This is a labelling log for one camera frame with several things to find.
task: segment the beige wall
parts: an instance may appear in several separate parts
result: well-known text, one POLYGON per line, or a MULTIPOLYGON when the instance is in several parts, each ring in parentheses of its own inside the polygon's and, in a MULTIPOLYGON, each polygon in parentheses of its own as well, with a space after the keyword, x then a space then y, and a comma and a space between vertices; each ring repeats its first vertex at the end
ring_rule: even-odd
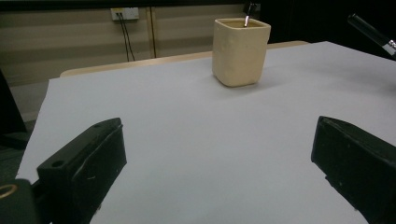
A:
POLYGON ((244 17, 242 9, 242 5, 156 7, 157 57, 212 50, 214 20, 244 17))
MULTIPOLYGON (((148 59, 146 10, 128 22, 136 59, 148 59)), ((120 24, 109 10, 0 14, 0 67, 10 86, 58 77, 64 70, 126 61, 120 24)))

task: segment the screw hole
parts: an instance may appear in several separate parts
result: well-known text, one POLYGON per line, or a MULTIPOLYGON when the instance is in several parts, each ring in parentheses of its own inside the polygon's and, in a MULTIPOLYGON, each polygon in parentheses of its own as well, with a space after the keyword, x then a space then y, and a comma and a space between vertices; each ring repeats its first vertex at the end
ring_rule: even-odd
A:
POLYGON ((52 167, 60 167, 64 164, 64 161, 56 161, 52 164, 52 167))

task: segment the wall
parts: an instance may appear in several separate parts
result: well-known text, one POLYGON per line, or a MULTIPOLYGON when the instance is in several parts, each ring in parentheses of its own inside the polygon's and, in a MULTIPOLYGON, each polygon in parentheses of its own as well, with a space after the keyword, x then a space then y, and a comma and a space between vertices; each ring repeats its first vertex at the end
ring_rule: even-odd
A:
MULTIPOLYGON (((217 18, 243 5, 139 8, 127 28, 137 60, 208 51, 217 18)), ((109 9, 0 13, 0 68, 24 120, 35 119, 48 80, 63 71, 126 62, 120 24, 109 9)))

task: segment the pen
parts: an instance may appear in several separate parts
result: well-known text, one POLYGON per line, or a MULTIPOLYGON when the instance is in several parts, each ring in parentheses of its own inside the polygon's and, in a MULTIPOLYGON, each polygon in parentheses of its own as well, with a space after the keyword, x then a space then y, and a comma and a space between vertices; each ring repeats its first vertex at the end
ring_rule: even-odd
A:
POLYGON ((246 2, 245 3, 244 12, 247 13, 247 16, 245 17, 244 27, 248 27, 248 18, 254 12, 254 10, 256 9, 256 6, 257 6, 257 4, 252 3, 252 2, 246 2))
POLYGON ((389 53, 394 60, 396 60, 396 42, 390 38, 384 36, 379 31, 377 31, 372 25, 364 21, 358 15, 350 15, 347 19, 349 24, 354 26, 364 35, 372 39, 376 44, 381 46, 384 50, 389 53))

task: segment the beige cup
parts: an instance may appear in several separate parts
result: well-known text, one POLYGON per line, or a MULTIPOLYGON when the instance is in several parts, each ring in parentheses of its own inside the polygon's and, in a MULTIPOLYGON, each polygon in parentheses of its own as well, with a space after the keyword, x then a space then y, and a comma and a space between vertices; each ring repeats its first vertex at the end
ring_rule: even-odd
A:
POLYGON ((256 83, 262 76, 271 25, 250 19, 215 20, 212 71, 229 87, 256 83))

